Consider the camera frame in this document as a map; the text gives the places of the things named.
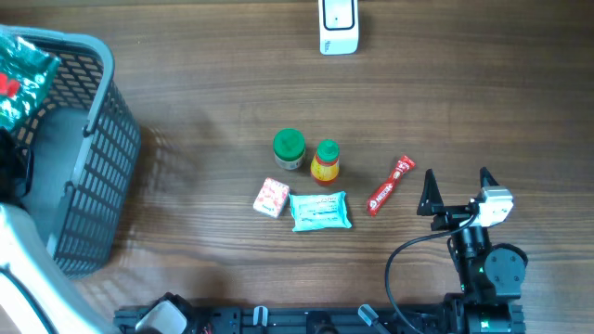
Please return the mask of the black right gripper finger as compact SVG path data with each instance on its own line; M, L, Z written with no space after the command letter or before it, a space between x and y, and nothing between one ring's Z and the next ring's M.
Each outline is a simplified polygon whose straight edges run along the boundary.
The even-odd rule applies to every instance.
M481 187L498 186L498 182L486 167L480 169L480 184Z
M444 202L441 197L434 172L432 169L428 169L425 173L420 203L417 208L417 215L433 216L442 214L443 211Z

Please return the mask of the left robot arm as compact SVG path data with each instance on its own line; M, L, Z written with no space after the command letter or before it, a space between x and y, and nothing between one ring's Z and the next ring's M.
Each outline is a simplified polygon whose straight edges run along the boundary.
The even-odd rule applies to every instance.
M34 170L35 155L1 129L1 306L22 333L122 333L82 297L50 254L71 186Z

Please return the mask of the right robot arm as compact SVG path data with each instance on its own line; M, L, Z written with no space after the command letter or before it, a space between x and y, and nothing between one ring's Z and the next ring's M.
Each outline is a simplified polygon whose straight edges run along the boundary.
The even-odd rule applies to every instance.
M446 333L524 333L521 298L528 258L509 243L494 245L488 229L506 221L513 196L486 169L478 195L465 205L446 206L431 169L426 171L417 214L431 216L433 231L449 234L450 257L461 293L443 301Z

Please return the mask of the red snack packet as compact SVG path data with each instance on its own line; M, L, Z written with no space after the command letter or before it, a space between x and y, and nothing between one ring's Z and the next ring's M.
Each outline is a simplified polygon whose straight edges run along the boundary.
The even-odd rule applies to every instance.
M403 176L411 169L414 169L415 166L416 163L407 155L403 155L398 160L388 178L368 198L367 212L369 215L375 216L380 211L381 207L386 200L390 198Z

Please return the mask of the green lid jar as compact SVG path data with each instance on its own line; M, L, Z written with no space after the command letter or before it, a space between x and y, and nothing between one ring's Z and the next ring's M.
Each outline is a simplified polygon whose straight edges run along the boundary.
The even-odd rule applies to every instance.
M278 166L285 170L296 170L303 165L306 144L303 134L293 128L277 132L273 139L273 152Z

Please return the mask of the teal wet wipes pack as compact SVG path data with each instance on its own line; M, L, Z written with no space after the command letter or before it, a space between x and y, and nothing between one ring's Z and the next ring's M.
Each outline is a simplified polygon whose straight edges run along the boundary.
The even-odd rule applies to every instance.
M329 195L290 195L293 232L351 228L344 191Z

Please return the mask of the green 3M gloves package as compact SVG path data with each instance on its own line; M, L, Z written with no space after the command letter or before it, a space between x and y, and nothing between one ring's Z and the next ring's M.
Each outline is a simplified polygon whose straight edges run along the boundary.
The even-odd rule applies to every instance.
M1 127L12 131L48 96L60 58L1 31Z

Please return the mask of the yellow red sauce bottle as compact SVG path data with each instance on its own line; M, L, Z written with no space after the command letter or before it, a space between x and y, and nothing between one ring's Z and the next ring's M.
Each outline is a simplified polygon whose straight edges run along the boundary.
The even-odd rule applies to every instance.
M330 139L322 140L316 148L310 166L310 174L314 180L328 186L339 176L340 172L340 147Z

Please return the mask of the small red white box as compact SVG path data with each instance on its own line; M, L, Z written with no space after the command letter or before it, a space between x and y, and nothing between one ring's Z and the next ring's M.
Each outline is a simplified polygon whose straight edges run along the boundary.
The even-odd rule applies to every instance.
M290 187L273 178L266 178L252 207L262 214L278 218L289 198Z

